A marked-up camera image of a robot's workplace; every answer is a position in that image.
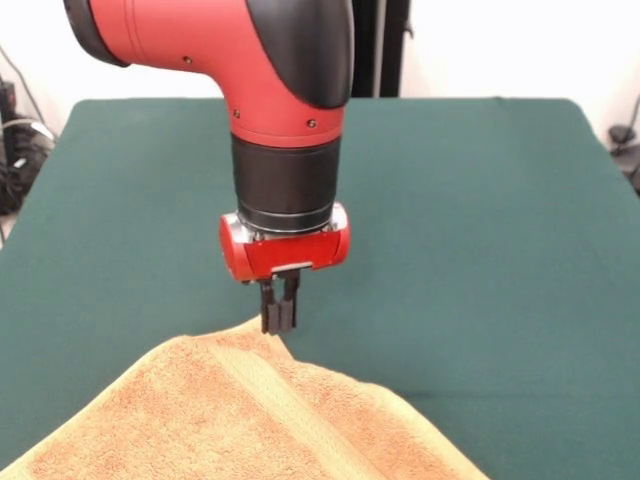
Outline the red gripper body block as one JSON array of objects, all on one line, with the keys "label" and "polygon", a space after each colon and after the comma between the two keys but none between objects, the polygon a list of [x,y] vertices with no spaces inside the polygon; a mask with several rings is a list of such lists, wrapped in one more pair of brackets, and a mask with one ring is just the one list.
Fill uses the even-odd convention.
[{"label": "red gripper body block", "polygon": [[329,223],[300,235],[260,233],[243,224],[236,213],[219,220],[219,242],[227,270],[238,282],[270,279],[281,272],[339,265],[350,247],[350,224],[342,204],[333,205]]}]

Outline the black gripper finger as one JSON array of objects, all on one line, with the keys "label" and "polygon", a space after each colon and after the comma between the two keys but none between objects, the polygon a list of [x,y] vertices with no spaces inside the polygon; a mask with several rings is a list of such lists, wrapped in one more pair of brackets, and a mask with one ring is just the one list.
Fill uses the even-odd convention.
[{"label": "black gripper finger", "polygon": [[261,329],[263,334],[277,335],[280,329],[280,305],[272,280],[260,282]]},{"label": "black gripper finger", "polygon": [[282,331],[290,331],[297,324],[297,295],[301,275],[299,271],[284,272],[282,279],[283,296],[280,302],[280,326]]}]

